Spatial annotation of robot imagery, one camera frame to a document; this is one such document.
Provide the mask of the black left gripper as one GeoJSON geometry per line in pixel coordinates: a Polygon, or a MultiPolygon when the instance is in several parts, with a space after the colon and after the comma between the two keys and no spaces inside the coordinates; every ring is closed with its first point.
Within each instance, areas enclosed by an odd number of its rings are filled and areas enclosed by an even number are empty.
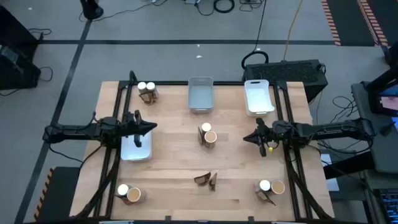
{"type": "Polygon", "coordinates": [[[133,113],[128,112],[125,115],[125,127],[127,135],[133,135],[135,146],[142,147],[141,137],[156,128],[157,123],[143,121],[140,111],[135,110],[133,113]]]}

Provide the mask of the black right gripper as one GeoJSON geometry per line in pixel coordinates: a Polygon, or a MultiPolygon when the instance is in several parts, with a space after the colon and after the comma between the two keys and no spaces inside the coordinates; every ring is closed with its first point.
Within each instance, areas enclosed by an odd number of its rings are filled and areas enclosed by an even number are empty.
{"type": "Polygon", "coordinates": [[[273,150],[279,147],[280,139],[272,128],[266,126],[262,118],[257,118],[256,124],[257,129],[243,137],[243,140],[259,146],[260,155],[266,157],[269,147],[273,147],[273,150]]]}

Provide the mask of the grey plastic bin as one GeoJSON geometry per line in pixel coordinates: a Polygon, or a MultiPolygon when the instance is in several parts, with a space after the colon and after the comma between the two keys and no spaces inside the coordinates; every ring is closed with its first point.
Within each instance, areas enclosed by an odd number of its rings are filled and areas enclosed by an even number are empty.
{"type": "Polygon", "coordinates": [[[188,108],[192,113],[210,113],[214,109],[214,86],[211,77],[188,80],[188,108]]]}

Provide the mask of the white plastic bin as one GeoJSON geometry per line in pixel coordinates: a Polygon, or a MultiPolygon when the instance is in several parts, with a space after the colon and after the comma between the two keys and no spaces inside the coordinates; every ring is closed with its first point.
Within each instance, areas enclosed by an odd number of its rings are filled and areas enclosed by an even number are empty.
{"type": "Polygon", "coordinates": [[[145,161],[152,157],[152,132],[146,135],[122,137],[121,159],[124,161],[145,161]]]}
{"type": "Polygon", "coordinates": [[[246,113],[250,117],[263,117],[275,110],[269,94],[267,80],[247,80],[244,82],[246,113]]]}

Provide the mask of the black computer case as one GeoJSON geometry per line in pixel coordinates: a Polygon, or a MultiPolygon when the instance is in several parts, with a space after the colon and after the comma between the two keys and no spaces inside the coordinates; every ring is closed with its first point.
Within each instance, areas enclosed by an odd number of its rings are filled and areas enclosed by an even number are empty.
{"type": "Polygon", "coordinates": [[[247,65],[242,81],[302,82],[310,102],[327,86],[325,74],[326,66],[318,60],[281,61],[247,65]]]}

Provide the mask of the black desk leg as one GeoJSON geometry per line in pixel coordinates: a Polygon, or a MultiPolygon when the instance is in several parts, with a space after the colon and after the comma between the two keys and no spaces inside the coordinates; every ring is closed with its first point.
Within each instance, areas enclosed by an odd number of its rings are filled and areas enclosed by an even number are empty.
{"type": "Polygon", "coordinates": [[[323,168],[326,179],[334,179],[343,175],[353,174],[364,170],[374,170],[375,164],[370,152],[338,161],[323,168]]]}

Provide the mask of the black hazard-striped floor mat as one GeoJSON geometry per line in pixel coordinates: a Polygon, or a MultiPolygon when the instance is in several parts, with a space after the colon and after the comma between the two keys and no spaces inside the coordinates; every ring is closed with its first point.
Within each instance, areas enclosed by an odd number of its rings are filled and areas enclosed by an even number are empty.
{"type": "Polygon", "coordinates": [[[69,218],[78,175],[78,167],[50,168],[35,209],[36,222],[58,222],[69,218]]]}
{"type": "Polygon", "coordinates": [[[388,46],[387,37],[371,8],[371,0],[321,0],[337,46],[388,46]]]}

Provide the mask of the black stand base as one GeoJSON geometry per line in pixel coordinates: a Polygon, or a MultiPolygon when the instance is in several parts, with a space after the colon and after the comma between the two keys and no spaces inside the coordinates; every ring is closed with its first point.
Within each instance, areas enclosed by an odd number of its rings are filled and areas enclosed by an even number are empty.
{"type": "Polygon", "coordinates": [[[80,4],[86,19],[98,19],[104,13],[103,8],[99,6],[96,0],[80,0],[80,4]]]}

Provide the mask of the grey desk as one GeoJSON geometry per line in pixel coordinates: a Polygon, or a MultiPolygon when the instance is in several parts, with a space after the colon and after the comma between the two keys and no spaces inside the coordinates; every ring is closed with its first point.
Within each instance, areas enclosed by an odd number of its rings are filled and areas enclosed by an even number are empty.
{"type": "Polygon", "coordinates": [[[398,130],[396,129],[398,121],[388,136],[382,136],[379,130],[393,122],[393,119],[383,114],[374,114],[370,110],[368,94],[363,84],[352,84],[351,92],[356,102],[359,116],[368,119],[372,123],[374,132],[377,133],[371,147],[375,169],[378,172],[398,174],[398,130]]]}

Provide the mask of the black desk gadget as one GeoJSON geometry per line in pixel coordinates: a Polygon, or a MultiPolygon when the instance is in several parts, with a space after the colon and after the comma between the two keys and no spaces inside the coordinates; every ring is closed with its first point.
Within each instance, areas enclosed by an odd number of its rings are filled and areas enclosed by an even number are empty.
{"type": "Polygon", "coordinates": [[[396,122],[393,121],[393,122],[391,122],[390,124],[388,124],[388,125],[382,127],[382,128],[379,130],[379,133],[380,133],[382,136],[388,136],[388,135],[391,133],[391,131],[395,128],[395,123],[396,123],[396,122]]]}

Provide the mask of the black equipment case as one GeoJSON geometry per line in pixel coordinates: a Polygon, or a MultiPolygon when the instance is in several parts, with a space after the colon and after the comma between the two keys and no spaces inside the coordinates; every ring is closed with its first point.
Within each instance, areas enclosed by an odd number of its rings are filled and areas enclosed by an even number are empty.
{"type": "Polygon", "coordinates": [[[0,90],[35,88],[41,71],[28,58],[0,45],[0,90]]]}

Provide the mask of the black computer monitor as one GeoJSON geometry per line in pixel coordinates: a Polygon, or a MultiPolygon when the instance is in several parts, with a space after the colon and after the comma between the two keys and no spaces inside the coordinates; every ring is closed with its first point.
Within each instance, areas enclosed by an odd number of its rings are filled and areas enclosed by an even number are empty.
{"type": "Polygon", "coordinates": [[[372,82],[362,82],[373,113],[398,117],[398,65],[372,82]]]}

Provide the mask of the backlit keyboard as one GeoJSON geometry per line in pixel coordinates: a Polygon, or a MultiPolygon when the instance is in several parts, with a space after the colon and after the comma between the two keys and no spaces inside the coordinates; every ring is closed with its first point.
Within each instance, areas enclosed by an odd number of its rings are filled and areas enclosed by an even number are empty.
{"type": "Polygon", "coordinates": [[[398,189],[377,189],[377,200],[388,224],[398,224],[398,189]]]}

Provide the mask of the black cabinet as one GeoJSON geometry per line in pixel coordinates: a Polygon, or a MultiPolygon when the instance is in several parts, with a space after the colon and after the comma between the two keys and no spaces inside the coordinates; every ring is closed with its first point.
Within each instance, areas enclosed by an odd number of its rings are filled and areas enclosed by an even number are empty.
{"type": "Polygon", "coordinates": [[[0,5],[0,44],[17,48],[38,44],[38,40],[3,5],[0,5]]]}

